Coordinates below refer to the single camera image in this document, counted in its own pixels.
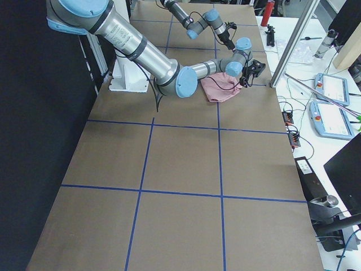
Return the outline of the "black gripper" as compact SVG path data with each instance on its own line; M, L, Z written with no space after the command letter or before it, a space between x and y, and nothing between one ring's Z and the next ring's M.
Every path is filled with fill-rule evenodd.
M252 66L243 68L243 73L240 77L241 86L253 86L253 79L249 82L250 77L253 77L253 70L254 68Z
M232 42L232 40L230 39L230 34L229 34L228 30L225 30L224 32L220 33L218 35L218 38L229 50L235 49L235 45Z

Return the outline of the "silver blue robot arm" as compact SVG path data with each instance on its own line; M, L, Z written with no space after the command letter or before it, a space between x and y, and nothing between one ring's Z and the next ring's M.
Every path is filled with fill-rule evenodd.
M187 14L176 1L160 1L160 3L163 9L170 11L182 24L190 39L195 40L207 27L210 27L218 43L225 45L229 50L235 50L229 29L237 30L237 25L234 22L225 23L215 8L204 14L195 11Z
M51 29L59 32L77 35L91 33L104 37L126 58L152 74L162 95L190 97L196 91L199 79L220 72L232 77L240 76L241 85L246 85L256 66L250 39L243 37L232 42L228 32L231 26L223 22L214 8L194 21L176 1L161 3L182 24L189 38L194 40L207 27L211 27L233 55L190 67L182 66L177 60L164 55L121 16L114 1L47 1L47 22Z

